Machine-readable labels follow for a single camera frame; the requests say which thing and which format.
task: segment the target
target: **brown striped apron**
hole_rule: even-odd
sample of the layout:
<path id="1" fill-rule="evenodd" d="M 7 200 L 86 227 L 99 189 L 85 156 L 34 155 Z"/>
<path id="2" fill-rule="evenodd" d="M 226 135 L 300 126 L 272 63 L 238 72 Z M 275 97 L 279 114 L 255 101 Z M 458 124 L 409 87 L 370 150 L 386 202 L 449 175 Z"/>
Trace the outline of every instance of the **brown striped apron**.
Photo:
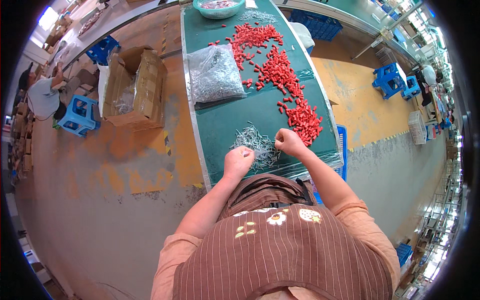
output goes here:
<path id="1" fill-rule="evenodd" d="M 300 204 L 302 188 L 275 175 L 242 181 L 219 221 L 175 272 L 173 299 L 257 299 L 303 287 L 326 299 L 393 295 L 383 259 L 326 208 Z M 271 202 L 291 206 L 267 208 Z"/>

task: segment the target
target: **factory floor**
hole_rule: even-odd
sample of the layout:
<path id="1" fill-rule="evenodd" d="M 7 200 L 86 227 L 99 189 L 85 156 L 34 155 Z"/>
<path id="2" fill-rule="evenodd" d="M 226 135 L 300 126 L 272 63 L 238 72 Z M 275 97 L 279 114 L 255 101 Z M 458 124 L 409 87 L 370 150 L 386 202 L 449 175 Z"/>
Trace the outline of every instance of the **factory floor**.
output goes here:
<path id="1" fill-rule="evenodd" d="M 112 34 L 122 49 L 181 47 L 172 7 Z M 411 236 L 445 160 L 444 138 L 415 146 L 407 132 L 412 101 L 383 100 L 373 89 L 374 49 L 349 61 L 346 37 L 316 41 L 312 60 L 348 130 L 348 183 L 392 243 Z M 363 45 L 351 41 L 355 47 Z M 96 67 L 82 57 L 80 67 Z M 102 122 L 81 139 L 37 121 L 34 171 L 16 187 L 19 214 L 40 261 L 67 295 L 148 299 L 158 253 L 188 209 L 205 194 L 194 149 L 181 55 L 165 59 L 167 121 L 132 133 Z"/>

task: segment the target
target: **green conveyor belt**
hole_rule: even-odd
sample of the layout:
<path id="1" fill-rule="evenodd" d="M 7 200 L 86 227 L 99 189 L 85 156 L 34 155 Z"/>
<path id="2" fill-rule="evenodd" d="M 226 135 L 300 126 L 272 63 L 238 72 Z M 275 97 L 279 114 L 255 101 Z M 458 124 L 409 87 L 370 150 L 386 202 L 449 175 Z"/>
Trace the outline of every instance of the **green conveyor belt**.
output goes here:
<path id="1" fill-rule="evenodd" d="M 310 149 L 325 163 L 331 166 L 338 165 L 342 161 L 341 153 L 337 150 L 339 145 L 335 138 L 335 131 L 329 117 L 327 104 L 313 75 L 312 67 L 274 4 L 266 0 L 257 1 L 256 4 L 259 11 L 277 16 L 278 22 L 273 25 L 280 34 L 284 35 L 283 46 L 279 48 L 280 50 L 285 49 L 291 62 L 291 67 L 295 70 L 297 76 L 301 78 L 300 84 L 305 85 L 303 92 L 305 98 L 308 99 L 309 105 L 312 107 L 316 105 L 317 114 L 323 116 L 321 125 L 324 129 L 312 146 L 310 146 Z M 184 15 L 184 38 L 187 53 L 205 48 L 209 42 L 217 40 L 220 40 L 219 45 L 227 44 L 225 37 L 232 37 L 232 34 L 235 33 L 234 26 L 243 23 L 238 21 L 238 18 L 244 10 L 245 8 L 242 7 L 238 15 L 228 19 L 210 20 L 200 15 L 195 8 L 186 8 Z M 252 26 L 255 26 L 254 22 L 255 20 L 249 21 Z M 256 53 L 256 47 L 245 49 L 245 53 L 255 53 L 255 57 L 252 60 L 261 65 L 266 62 L 267 57 L 265 55 L 270 51 L 272 43 L 278 46 L 276 42 L 271 40 L 267 49 L 260 48 L 261 54 Z M 201 108 L 201 104 L 197 104 L 195 107 L 198 131 L 212 186 L 223 175 L 225 154 L 235 142 L 236 130 L 241 132 L 243 128 L 250 126 L 247 121 L 252 122 L 260 134 L 268 135 L 272 140 L 280 128 L 288 128 L 287 116 L 280 114 L 276 105 L 277 101 L 282 101 L 284 97 L 282 92 L 273 88 L 272 83 L 268 83 L 263 89 L 256 91 L 254 83 L 258 79 L 258 73 L 253 72 L 253 66 L 247 62 L 243 63 L 243 67 L 244 71 L 240 72 L 242 79 L 253 79 L 250 89 L 245 88 L 245 91 L 248 93 L 247 98 L 227 103 L 221 102 L 208 108 Z M 287 105 L 289 108 L 295 108 L 296 106 L 295 103 L 289 102 Z M 306 168 L 298 160 L 284 153 L 280 156 L 275 168 L 258 171 L 258 173 L 261 172 L 271 172 L 287 178 L 294 178 L 307 173 Z M 254 171 L 251 170 L 247 176 L 253 174 Z"/>

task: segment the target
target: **woman's arm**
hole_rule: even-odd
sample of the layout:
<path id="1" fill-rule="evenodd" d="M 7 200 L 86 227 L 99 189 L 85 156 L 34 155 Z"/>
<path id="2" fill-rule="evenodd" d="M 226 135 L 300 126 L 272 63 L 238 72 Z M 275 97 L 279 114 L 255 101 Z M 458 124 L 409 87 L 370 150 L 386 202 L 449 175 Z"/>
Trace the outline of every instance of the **woman's arm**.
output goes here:
<path id="1" fill-rule="evenodd" d="M 297 158 L 307 168 L 317 187 L 318 193 L 331 211 L 358 202 L 360 199 L 343 179 L 310 149 L 305 147 L 300 137 L 292 130 L 282 128 L 275 136 L 275 147 Z"/>
<path id="2" fill-rule="evenodd" d="M 63 81 L 62 65 L 63 65 L 63 63 L 59 62 L 59 63 L 57 63 L 57 66 L 55 67 L 57 74 L 56 74 L 55 77 L 53 77 L 53 79 L 52 79 L 52 85 L 50 86 L 51 88 L 53 88 L 53 87 L 56 86 L 56 85 L 61 84 L 62 81 Z"/>
<path id="3" fill-rule="evenodd" d="M 255 154 L 247 147 L 238 147 L 227 153 L 223 177 L 183 217 L 175 233 L 186 233 L 203 239 L 216 223 L 227 199 L 247 174 Z"/>

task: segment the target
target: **cap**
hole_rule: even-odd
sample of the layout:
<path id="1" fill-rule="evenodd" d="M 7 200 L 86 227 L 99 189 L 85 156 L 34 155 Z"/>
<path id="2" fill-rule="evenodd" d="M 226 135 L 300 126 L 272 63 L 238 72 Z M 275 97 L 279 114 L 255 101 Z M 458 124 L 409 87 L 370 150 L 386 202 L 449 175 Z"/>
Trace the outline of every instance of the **cap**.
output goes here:
<path id="1" fill-rule="evenodd" d="M 30 75 L 30 69 L 33 66 L 33 62 L 30 63 L 28 69 L 26 69 L 22 75 L 20 75 L 20 79 L 18 80 L 18 88 L 22 90 L 27 90 L 28 88 L 28 77 Z"/>

